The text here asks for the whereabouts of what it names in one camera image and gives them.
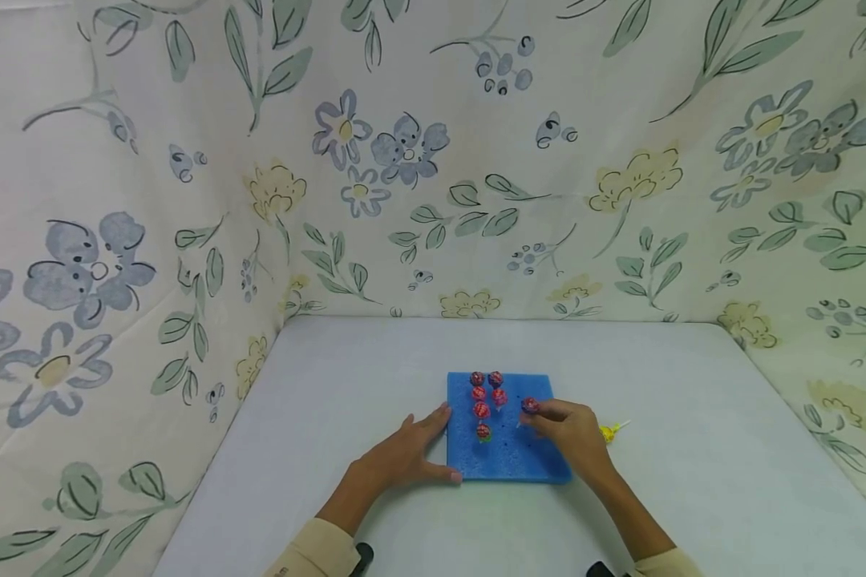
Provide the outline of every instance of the floral fabric backdrop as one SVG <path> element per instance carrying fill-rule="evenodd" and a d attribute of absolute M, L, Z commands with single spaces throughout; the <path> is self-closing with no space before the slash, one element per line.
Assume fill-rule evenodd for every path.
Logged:
<path fill-rule="evenodd" d="M 0 575 L 148 575 L 301 315 L 716 322 L 866 497 L 866 0 L 58 4 L 0 2 Z"/>

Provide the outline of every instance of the white table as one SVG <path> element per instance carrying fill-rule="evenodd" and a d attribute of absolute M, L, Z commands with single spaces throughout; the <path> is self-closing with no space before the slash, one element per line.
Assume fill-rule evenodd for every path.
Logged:
<path fill-rule="evenodd" d="M 155 576 L 258 577 L 350 460 L 444 399 L 447 371 L 495 369 L 632 419 L 613 460 L 707 575 L 866 577 L 865 500 L 718 327 L 353 317 L 283 329 Z M 367 577 L 631 567 L 580 481 L 389 494 L 358 538 Z"/>

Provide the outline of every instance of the red lollipop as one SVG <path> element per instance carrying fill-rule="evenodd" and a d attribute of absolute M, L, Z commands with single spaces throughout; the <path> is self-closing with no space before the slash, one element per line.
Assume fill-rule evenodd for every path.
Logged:
<path fill-rule="evenodd" d="M 490 407 L 487 402 L 477 401 L 475 406 L 471 408 L 471 411 L 475 413 L 475 417 L 479 419 L 490 417 Z"/>

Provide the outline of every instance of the beige sleeve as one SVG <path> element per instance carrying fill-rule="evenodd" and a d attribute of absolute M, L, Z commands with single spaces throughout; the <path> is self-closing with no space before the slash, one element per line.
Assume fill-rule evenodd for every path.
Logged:
<path fill-rule="evenodd" d="M 312 518 L 263 577 L 349 577 L 359 559 L 353 537 L 323 518 Z"/>
<path fill-rule="evenodd" d="M 702 577 L 693 559 L 678 548 L 637 561 L 635 571 L 635 577 Z"/>

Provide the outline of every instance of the finger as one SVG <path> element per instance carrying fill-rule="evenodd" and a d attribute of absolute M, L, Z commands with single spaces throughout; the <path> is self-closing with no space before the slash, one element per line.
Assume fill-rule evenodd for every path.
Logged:
<path fill-rule="evenodd" d="M 451 482 L 453 485 L 459 485 L 462 482 L 462 474 L 452 467 L 441 466 L 429 461 L 423 462 L 422 465 L 423 478 L 431 481 Z"/>

